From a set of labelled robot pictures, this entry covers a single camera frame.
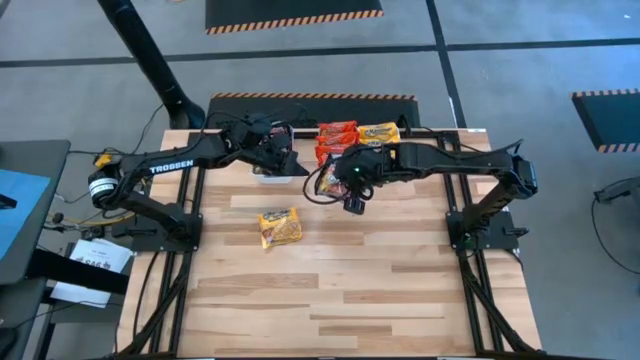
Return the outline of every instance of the black table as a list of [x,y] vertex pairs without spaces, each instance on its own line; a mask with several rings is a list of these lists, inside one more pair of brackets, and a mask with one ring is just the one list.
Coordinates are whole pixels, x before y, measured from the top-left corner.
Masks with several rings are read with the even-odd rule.
[[[70,143],[66,140],[0,143],[0,169],[49,178],[47,188],[22,230],[0,260],[0,327],[15,327],[38,311],[47,279],[24,278],[58,187],[69,146]],[[7,359],[22,358],[32,327],[33,320],[18,327],[16,342]]]
[[0,286],[24,279],[42,225],[49,212],[67,159],[67,140],[0,143],[0,169],[46,176],[49,185],[31,211],[7,254],[0,260]]

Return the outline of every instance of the orange snack bag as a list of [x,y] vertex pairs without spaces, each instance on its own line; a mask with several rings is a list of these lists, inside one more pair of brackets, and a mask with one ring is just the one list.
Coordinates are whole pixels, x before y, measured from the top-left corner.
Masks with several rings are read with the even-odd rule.
[[316,158],[318,159],[318,166],[324,165],[327,161],[329,154],[342,154],[346,148],[351,145],[332,145],[332,146],[316,146]]
[[358,123],[355,120],[352,120],[337,123],[318,124],[318,128],[320,129],[320,135],[325,136],[329,134],[357,131],[357,124]]
[[358,143],[359,137],[359,133],[352,131],[348,133],[316,136],[316,140],[318,140],[318,145],[355,145]]

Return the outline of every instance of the wooden table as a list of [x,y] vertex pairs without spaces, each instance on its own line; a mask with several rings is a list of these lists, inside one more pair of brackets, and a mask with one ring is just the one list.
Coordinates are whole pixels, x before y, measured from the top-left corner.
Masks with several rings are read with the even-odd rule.
[[[162,149],[184,146],[187,137],[187,131],[167,131]],[[483,130],[460,130],[460,138],[489,149]],[[295,144],[309,170],[317,166],[314,146],[312,140]],[[179,181],[179,172],[156,176],[151,196],[175,201]],[[338,204],[306,201],[302,182],[261,185],[241,162],[207,172],[201,208],[205,225],[192,263],[178,355],[474,354],[460,271],[444,221],[443,177],[376,189],[362,216]],[[478,201],[495,180],[472,176],[469,183]],[[303,239],[263,250],[258,214],[289,207],[298,209]],[[534,236],[527,240],[535,241]],[[501,250],[485,255],[498,308],[525,341],[539,347],[519,264]],[[151,254],[139,255],[133,265],[118,330],[121,348],[131,341],[150,259]],[[143,297],[139,328],[155,309],[163,264],[161,254]],[[478,307],[485,346],[491,348],[486,314]],[[172,313],[165,318],[161,350],[168,347]]]

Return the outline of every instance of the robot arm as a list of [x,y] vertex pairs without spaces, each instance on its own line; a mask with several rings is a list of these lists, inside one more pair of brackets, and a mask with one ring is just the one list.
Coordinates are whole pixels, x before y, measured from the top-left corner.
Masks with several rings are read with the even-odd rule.
[[160,223],[172,240],[184,240],[197,221],[177,204],[162,204],[133,191],[144,177],[192,167],[218,169],[240,160],[260,166],[273,175],[306,176],[295,151],[286,151],[286,134],[271,134],[267,120],[237,122],[217,134],[201,133],[193,144],[172,150],[124,156],[89,176],[89,191],[95,207],[123,208]]
[[465,228],[482,225],[513,199],[538,191],[533,166],[507,149],[486,153],[445,151],[418,143],[354,145],[336,160],[334,176],[348,190],[344,209],[363,214],[373,187],[395,181],[423,179],[432,174],[491,175],[498,185],[478,204],[465,209]]

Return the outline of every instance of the gray floor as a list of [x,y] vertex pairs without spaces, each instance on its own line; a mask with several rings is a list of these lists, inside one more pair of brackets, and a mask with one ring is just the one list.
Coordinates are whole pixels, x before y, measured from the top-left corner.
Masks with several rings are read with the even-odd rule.
[[[434,43],[423,0],[382,0],[381,19],[218,37],[204,35],[202,0],[134,3],[166,54]],[[640,36],[640,2],[635,0],[436,4],[448,43]],[[0,18],[0,61],[111,56],[128,53],[94,1],[13,0]],[[511,210],[518,224],[531,228],[521,241],[522,258],[544,348],[557,354],[637,358],[640,278],[603,253],[589,206],[594,190],[637,175],[640,163],[636,154],[597,153],[568,94],[638,87],[640,46],[469,51],[450,57],[468,126],[489,129],[494,146],[524,138],[522,153],[538,171],[540,193]],[[418,96],[424,125],[454,126],[435,52],[171,67],[203,106],[217,91],[406,93]],[[132,149],[159,104],[136,65],[2,68],[0,84],[0,141],[69,139],[75,149]],[[167,124],[161,113],[144,149],[159,146]],[[70,198],[84,193],[91,170],[90,159],[70,156],[59,192]],[[89,201],[73,206],[56,201],[54,209],[72,217],[94,213]],[[637,215],[626,199],[597,208],[603,239],[625,264],[640,269]],[[57,251],[72,240],[72,235],[46,233],[41,243]],[[113,326],[60,327],[49,358],[102,356],[111,350]]]

